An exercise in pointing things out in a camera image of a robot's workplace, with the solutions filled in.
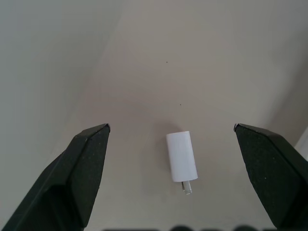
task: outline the metal pin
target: metal pin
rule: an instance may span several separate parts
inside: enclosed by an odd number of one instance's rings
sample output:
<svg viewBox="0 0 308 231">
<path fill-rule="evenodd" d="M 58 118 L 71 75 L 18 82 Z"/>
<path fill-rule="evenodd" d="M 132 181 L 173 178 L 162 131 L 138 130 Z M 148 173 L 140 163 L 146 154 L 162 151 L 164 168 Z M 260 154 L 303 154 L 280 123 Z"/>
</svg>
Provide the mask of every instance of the metal pin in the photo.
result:
<svg viewBox="0 0 308 231">
<path fill-rule="evenodd" d="M 192 188 L 191 188 L 191 184 L 188 181 L 183 181 L 182 182 L 182 189 L 185 192 L 186 195 L 192 194 Z"/>
</svg>

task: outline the white charger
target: white charger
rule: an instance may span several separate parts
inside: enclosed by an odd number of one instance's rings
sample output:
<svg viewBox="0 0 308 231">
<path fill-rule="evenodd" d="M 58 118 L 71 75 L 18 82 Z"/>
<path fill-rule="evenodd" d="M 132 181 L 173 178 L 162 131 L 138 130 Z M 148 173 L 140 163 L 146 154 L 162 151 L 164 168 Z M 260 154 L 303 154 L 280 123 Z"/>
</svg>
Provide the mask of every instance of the white charger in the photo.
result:
<svg viewBox="0 0 308 231">
<path fill-rule="evenodd" d="M 186 195 L 192 193 L 190 180 L 198 178 L 189 131 L 167 134 L 167 145 L 174 182 L 182 182 Z"/>
</svg>

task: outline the black object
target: black object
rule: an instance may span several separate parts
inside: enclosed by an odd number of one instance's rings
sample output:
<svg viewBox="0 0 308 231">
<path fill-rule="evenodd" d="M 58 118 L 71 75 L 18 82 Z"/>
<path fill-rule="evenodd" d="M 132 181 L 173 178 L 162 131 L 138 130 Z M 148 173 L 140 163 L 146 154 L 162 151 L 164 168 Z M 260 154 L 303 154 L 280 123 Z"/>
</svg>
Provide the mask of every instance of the black object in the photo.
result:
<svg viewBox="0 0 308 231">
<path fill-rule="evenodd" d="M 308 162 L 282 136 L 236 124 L 246 170 L 277 228 L 308 228 Z"/>
<path fill-rule="evenodd" d="M 76 135 L 48 165 L 3 231 L 82 231 L 101 183 L 110 127 Z"/>
</svg>

